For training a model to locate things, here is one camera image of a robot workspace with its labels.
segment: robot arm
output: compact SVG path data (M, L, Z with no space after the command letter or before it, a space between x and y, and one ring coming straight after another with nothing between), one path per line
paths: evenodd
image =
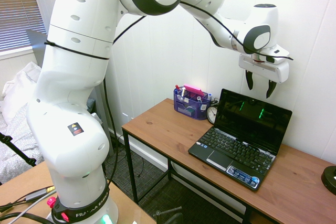
M55 1L42 71L27 110L28 125L58 193L57 208L51 213L55 223L117 223L118 209L108 197L101 166L109 143L86 111L86 101L104 79L116 26L124 14L161 15L181 3L210 32L216 45L241 52L243 64L274 72L286 63L260 56L286 55L276 44L275 7L256 6L250 18L240 22L219 15L223 1Z
M131 13L161 15L180 5L193 15L211 35L215 45L240 52L239 66L246 69L246 79L253 87L252 73L270 80L267 98L276 83L288 79L288 51L276 41L278 8L272 4L259 4L252 8L245 21L223 18L218 10L224 0L120 0Z

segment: window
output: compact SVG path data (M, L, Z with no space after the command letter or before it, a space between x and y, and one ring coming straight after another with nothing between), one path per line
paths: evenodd
M27 29L46 33L36 0L0 0L0 52L29 46Z

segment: floor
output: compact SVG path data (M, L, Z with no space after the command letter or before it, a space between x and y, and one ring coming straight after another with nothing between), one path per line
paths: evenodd
M133 199L125 150L121 144L118 153L117 169L112 180L126 195ZM163 172L134 152L132 152L132 162L136 188L138 195L140 195L159 178ZM112 174L114 164L115 155L105 161L108 178ZM174 179L168 180L167 177L140 201L139 206L150 216L154 216L158 210L166 211L181 206L184 224L240 223L178 181ZM174 214L175 213L163 216L163 221L167 221Z

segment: pen holder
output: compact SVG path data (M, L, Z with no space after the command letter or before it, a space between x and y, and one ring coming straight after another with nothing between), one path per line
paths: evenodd
M184 91L182 88L174 89L174 110L187 115L196 120L206 119L206 110L210 106L208 94L203 92L203 95Z

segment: wooden desk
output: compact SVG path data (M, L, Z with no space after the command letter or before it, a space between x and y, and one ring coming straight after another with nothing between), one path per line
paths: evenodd
M252 211L281 224L336 223L336 196L321 181L323 170L331 163L282 145L261 187L254 192L188 153L210 127L206 120L174 111L173 101L166 99L122 128L127 149L131 135L245 205L245 223Z
M51 186L53 183L46 164L43 162L25 173L17 176L9 182L0 186L0 205L5 205L15 201L17 198L40 188ZM137 224L155 224L156 222L147 215L137 204L135 204L126 194L124 194L113 183L110 184L110 195L118 206L119 219L118 224L132 224L134 221ZM46 204L47 199L43 200L29 212L46 218L50 213L50 208ZM0 216L4 216L10 212L21 212L29 205L24 204L13 207L8 211L3 212ZM5 224L12 219L7 219L1 222ZM27 218L20 218L15 223L36 224Z

